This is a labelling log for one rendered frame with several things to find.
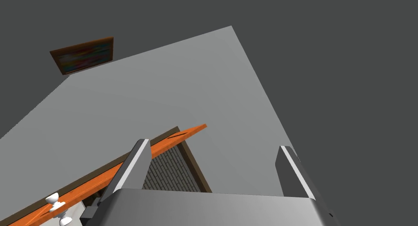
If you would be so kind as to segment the wood-framed colourful wall picture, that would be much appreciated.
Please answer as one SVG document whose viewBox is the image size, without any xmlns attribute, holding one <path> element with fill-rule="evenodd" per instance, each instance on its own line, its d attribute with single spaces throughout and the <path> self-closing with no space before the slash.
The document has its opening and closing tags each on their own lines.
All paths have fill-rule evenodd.
<svg viewBox="0 0 418 226">
<path fill-rule="evenodd" d="M 62 75 L 69 75 L 113 60 L 114 37 L 50 51 Z"/>
</svg>

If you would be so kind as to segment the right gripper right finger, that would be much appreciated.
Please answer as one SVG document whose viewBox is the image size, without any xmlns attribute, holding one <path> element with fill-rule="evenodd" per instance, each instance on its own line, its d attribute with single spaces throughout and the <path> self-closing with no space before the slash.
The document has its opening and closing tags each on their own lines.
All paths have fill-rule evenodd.
<svg viewBox="0 0 418 226">
<path fill-rule="evenodd" d="M 285 197 L 310 198 L 315 200 L 313 191 L 303 177 L 296 161 L 291 156 L 292 149 L 280 146 L 275 161 L 276 172 Z"/>
</svg>

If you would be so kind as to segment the orange door leaf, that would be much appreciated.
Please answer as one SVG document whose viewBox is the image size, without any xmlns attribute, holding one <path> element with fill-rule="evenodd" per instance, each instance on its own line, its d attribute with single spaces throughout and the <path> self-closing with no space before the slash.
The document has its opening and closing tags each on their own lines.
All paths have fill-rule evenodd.
<svg viewBox="0 0 418 226">
<path fill-rule="evenodd" d="M 182 168 L 189 169 L 191 173 L 190 178 L 194 179 L 197 184 L 196 189 L 202 192 L 211 192 L 202 171 L 186 143 L 186 139 L 204 130 L 206 127 L 206 124 L 202 124 L 184 131 L 180 131 L 178 127 L 174 127 L 152 139 L 150 141 L 150 150 L 151 159 L 155 160 L 158 157 L 167 155 L 173 151 L 174 147 L 177 147 L 180 153 L 179 156 L 185 161 Z M 65 209 L 68 209 L 104 189 L 109 185 L 111 179 L 121 168 L 123 161 L 127 157 L 128 154 L 124 154 L 100 169 L 71 183 L 64 189 L 59 190 L 57 193 L 59 196 L 58 201 L 65 202 Z M 47 202 L 46 200 L 39 201 L 1 221 L 0 226 L 40 226 L 56 216 L 56 214 L 49 211 L 52 207 L 52 202 Z"/>
</svg>

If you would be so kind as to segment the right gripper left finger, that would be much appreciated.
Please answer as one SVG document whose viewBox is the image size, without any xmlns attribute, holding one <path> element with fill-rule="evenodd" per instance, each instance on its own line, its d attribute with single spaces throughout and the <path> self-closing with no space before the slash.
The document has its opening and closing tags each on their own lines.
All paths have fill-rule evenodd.
<svg viewBox="0 0 418 226">
<path fill-rule="evenodd" d="M 100 198 L 103 202 L 119 189 L 141 189 L 152 160 L 149 139 L 139 139 Z"/>
</svg>

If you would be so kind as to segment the white door knob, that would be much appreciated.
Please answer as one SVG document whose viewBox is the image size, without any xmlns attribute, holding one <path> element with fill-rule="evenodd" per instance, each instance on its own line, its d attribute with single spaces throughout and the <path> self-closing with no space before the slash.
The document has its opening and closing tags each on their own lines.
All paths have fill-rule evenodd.
<svg viewBox="0 0 418 226">
<path fill-rule="evenodd" d="M 52 207 L 49 209 L 50 213 L 56 210 L 62 210 L 62 207 L 66 204 L 65 202 L 60 202 L 58 199 L 59 194 L 57 192 L 45 198 L 47 203 L 52 204 Z M 71 217 L 68 217 L 66 213 L 67 210 L 63 210 L 54 217 L 59 219 L 59 226 L 68 226 L 72 222 Z"/>
</svg>

